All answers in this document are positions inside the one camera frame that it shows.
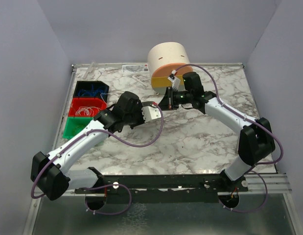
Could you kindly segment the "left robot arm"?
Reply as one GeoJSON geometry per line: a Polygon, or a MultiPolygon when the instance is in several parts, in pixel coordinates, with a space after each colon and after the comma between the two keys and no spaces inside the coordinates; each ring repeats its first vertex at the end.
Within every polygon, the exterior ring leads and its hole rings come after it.
{"type": "Polygon", "coordinates": [[[141,102],[134,93],[124,92],[111,110],[100,111],[67,143],[47,154],[38,152],[34,155],[30,174],[33,187],[39,188],[51,201],[70,189],[92,188],[101,173],[93,167],[71,170],[75,162],[98,143],[121,132],[124,126],[134,128],[162,118],[154,102],[141,102]]]}

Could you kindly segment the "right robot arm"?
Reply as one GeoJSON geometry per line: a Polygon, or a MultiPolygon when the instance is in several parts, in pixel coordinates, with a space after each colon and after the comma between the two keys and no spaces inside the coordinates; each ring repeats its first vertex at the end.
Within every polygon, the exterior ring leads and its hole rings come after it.
{"type": "Polygon", "coordinates": [[[193,109],[219,120],[238,135],[238,157],[220,174],[225,182],[238,180],[275,150],[267,119],[256,119],[227,106],[214,92],[204,90],[199,74],[193,71],[182,76],[185,90],[178,91],[180,80],[175,73],[173,71],[168,77],[171,86],[166,88],[159,103],[162,111],[177,110],[190,104],[193,109]]]}

